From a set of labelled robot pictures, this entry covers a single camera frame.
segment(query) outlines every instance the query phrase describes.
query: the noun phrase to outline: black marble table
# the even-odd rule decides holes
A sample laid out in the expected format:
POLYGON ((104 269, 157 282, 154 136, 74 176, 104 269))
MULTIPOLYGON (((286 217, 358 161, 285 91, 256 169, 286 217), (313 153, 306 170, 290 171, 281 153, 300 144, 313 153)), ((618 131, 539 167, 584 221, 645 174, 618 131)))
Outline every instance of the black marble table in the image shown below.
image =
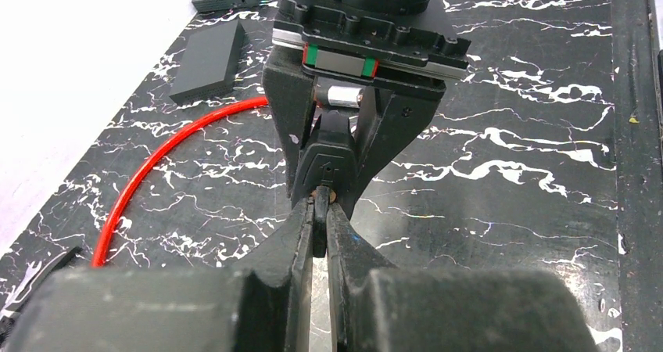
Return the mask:
MULTIPOLYGON (((443 1, 459 34, 473 41, 468 75, 373 180, 353 225, 403 267, 554 272, 582 305, 600 349, 622 350, 610 0, 443 1)), ((193 19, 0 260, 4 294, 28 263, 64 246, 82 245, 78 264, 86 264, 119 191, 161 142, 263 92, 276 5, 193 19), (166 95, 188 36, 229 20, 243 20, 249 37, 234 92, 175 106, 166 95)), ((120 222, 110 264, 232 264, 289 212, 284 170, 268 109, 210 125, 146 178, 120 222)))

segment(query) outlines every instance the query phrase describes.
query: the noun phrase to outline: red tube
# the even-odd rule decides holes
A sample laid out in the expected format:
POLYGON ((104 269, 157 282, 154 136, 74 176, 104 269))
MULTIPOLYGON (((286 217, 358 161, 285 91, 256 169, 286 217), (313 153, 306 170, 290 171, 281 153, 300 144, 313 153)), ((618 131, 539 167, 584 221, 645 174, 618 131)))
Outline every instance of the red tube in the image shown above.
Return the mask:
POLYGON ((234 113, 266 105, 267 98, 264 96, 259 96, 257 98, 251 98, 231 104, 230 106, 225 106, 224 108, 218 109, 212 113, 208 113, 200 119, 188 124, 179 132, 171 135, 161 146, 159 146, 159 148, 154 153, 152 153, 152 155, 150 155, 147 160, 145 160, 141 167, 138 168, 138 171, 136 171, 134 176, 129 180, 127 186, 125 186, 122 190, 122 193, 120 193, 120 196, 117 197, 117 201, 115 201, 113 208, 110 209, 106 223, 104 223, 101 234, 99 235, 97 247, 95 248, 94 255, 92 256, 91 266, 94 268, 100 268, 106 262, 110 242, 113 239, 115 227, 117 226, 117 222, 120 220, 120 217, 124 212, 124 208, 127 206, 127 203, 129 203, 129 199, 131 199, 131 197, 134 195, 136 188, 141 184, 145 176, 154 168, 154 166, 156 166, 161 158, 163 158, 166 154, 168 154, 169 151, 172 150, 172 148, 179 145, 180 142, 182 142, 185 138, 200 128, 234 113))

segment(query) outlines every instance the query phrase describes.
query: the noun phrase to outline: green marking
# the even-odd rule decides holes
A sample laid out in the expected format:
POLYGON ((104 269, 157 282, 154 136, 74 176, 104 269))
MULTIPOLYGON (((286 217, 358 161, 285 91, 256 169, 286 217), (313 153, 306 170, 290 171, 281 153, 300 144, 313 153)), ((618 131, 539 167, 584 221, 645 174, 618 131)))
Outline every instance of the green marking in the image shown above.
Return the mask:
POLYGON ((370 77, 373 74, 373 68, 375 68, 375 59, 366 58, 364 61, 364 69, 361 71, 361 75, 365 77, 370 77))
POLYGON ((309 45, 309 48, 306 51, 306 60, 304 62, 306 63, 306 65, 315 66, 316 59, 317 59, 317 46, 309 45))

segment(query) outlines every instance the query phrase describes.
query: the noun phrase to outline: curved red hose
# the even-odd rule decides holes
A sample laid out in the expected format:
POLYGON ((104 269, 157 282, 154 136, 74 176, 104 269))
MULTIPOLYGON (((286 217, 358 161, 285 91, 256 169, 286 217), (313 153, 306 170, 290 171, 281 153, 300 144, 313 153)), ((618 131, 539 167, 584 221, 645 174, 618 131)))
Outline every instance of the curved red hose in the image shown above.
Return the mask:
POLYGON ((231 104, 230 106, 225 106, 224 108, 218 109, 212 113, 208 113, 200 119, 187 124, 184 128, 182 128, 182 130, 170 136, 161 146, 159 146, 159 148, 154 153, 152 153, 152 155, 150 155, 147 160, 145 160, 140 168, 138 168, 138 171, 136 171, 134 176, 129 180, 127 186, 124 187, 122 193, 120 193, 120 196, 117 198, 117 201, 115 201, 115 204, 113 204, 113 208, 110 209, 106 223, 104 223, 101 234, 99 235, 97 247, 95 248, 94 255, 92 256, 91 266, 94 268, 100 268, 106 262, 106 256, 108 255, 110 242, 113 239, 115 227, 117 226, 117 222, 124 212, 124 208, 127 206, 127 203, 129 203, 129 199, 131 199, 131 197, 134 195, 136 188, 141 184, 145 176, 154 168, 154 166, 156 166, 157 162, 159 162, 161 158, 163 158, 175 146, 177 146, 185 138, 200 128, 234 113, 266 105, 267 98, 264 96, 259 96, 257 98, 251 98, 231 104))

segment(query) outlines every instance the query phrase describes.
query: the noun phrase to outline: white background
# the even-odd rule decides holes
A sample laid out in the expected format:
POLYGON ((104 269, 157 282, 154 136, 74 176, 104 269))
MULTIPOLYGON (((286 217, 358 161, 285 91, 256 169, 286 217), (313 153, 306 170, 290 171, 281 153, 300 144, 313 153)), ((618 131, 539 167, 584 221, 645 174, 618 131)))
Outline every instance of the white background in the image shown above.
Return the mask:
POLYGON ((0 0, 0 257, 192 18, 190 1, 0 0))

